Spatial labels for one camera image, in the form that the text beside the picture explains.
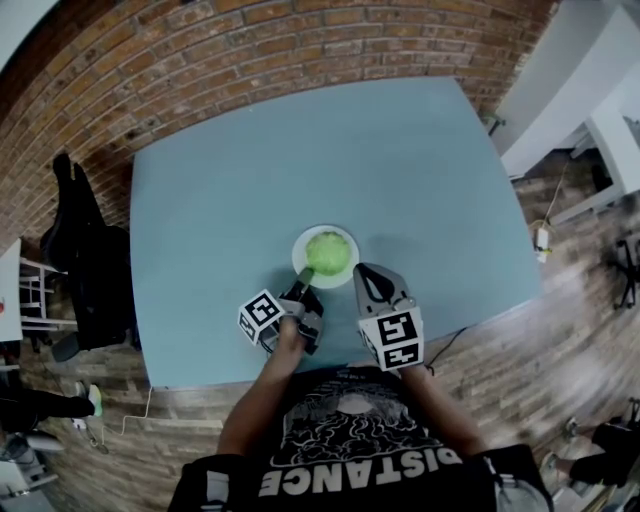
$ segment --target black pants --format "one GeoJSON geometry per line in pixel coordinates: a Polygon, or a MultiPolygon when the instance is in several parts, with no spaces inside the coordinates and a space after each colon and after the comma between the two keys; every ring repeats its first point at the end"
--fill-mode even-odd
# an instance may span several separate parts
{"type": "Polygon", "coordinates": [[[592,441],[605,453],[578,459],[571,468],[571,478],[589,484],[624,486],[640,455],[640,432],[604,423],[596,429],[592,441]]]}
{"type": "Polygon", "coordinates": [[[79,396],[23,389],[0,398],[0,421],[6,432],[28,432],[49,417],[85,418],[93,413],[93,404],[79,396]]]}

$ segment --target white plate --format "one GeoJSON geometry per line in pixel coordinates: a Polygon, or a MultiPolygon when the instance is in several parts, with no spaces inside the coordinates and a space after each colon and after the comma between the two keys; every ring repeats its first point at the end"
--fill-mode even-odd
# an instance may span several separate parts
{"type": "Polygon", "coordinates": [[[293,251],[291,253],[293,268],[296,273],[299,274],[307,267],[307,244],[309,243],[309,241],[314,236],[319,235],[320,233],[330,232],[339,234],[347,241],[349,247],[351,248],[351,260],[349,261],[345,269],[335,276],[323,276],[319,274],[315,274],[313,276],[313,278],[311,279],[311,286],[314,286],[315,288],[322,288],[325,290],[342,286],[343,284],[349,282],[349,280],[353,277],[353,269],[360,262],[360,251],[358,250],[358,246],[356,245],[356,241],[353,239],[353,237],[344,229],[340,229],[337,226],[314,226],[307,229],[298,237],[296,243],[293,244],[293,251]]]}

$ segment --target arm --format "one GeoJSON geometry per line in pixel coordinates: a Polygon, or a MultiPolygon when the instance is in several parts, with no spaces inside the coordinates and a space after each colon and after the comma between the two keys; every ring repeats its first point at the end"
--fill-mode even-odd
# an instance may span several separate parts
{"type": "Polygon", "coordinates": [[[253,386],[229,414],[220,435],[218,455],[248,455],[273,422],[293,372],[304,353],[305,340],[291,318],[280,322],[273,354],[253,386]]]}
{"type": "Polygon", "coordinates": [[[489,449],[476,422],[438,385],[423,365],[399,371],[409,393],[447,445],[463,457],[489,449]]]}

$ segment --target green food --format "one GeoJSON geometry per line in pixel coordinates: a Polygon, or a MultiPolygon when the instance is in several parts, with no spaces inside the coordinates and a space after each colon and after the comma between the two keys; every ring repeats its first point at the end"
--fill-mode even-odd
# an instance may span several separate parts
{"type": "Polygon", "coordinates": [[[323,276],[342,272],[351,260],[351,247],[333,231],[314,236],[306,247],[307,265],[323,276]]]}

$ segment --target light blue tabletop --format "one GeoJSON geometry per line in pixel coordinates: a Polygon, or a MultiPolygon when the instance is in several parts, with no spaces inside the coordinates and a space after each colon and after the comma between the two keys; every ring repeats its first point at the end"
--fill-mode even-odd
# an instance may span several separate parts
{"type": "MultiPolygon", "coordinates": [[[[401,274],[430,340],[540,292],[506,172],[453,79],[360,82],[187,128],[135,159],[133,287],[153,386],[254,379],[266,360],[238,306],[295,277],[305,229],[350,232],[401,274]]],[[[318,293],[325,333],[303,368],[368,359],[353,282],[318,293]]]]}

